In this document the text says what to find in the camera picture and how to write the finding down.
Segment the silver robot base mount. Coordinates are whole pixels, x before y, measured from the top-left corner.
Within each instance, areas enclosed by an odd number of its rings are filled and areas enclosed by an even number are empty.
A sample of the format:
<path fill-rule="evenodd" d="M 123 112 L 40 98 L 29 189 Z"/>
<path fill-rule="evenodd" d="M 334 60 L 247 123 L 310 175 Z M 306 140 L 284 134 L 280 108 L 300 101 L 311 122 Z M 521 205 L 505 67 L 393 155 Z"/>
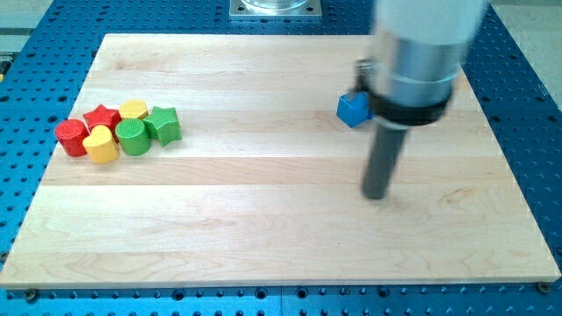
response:
<path fill-rule="evenodd" d="M 320 17 L 320 0 L 230 0 L 231 18 Z"/>

